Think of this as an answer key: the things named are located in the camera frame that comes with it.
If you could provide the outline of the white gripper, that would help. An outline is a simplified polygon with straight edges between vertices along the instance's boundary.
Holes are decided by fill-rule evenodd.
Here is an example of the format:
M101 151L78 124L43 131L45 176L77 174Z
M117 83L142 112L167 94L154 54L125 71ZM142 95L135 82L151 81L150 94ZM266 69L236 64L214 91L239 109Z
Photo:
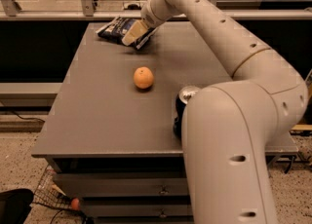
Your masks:
M178 16L179 12L166 0L147 0L141 9L141 19L131 19L122 38L125 46L137 46L149 28L156 28Z

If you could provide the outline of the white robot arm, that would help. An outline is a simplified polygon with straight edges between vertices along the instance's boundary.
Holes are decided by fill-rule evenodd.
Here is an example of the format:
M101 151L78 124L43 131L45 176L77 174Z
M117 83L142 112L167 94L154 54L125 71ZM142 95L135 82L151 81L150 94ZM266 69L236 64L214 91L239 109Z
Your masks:
M182 150L195 224L278 224L265 146L303 116L308 90L276 51L208 0L148 0L123 39L184 14L230 81L189 99Z

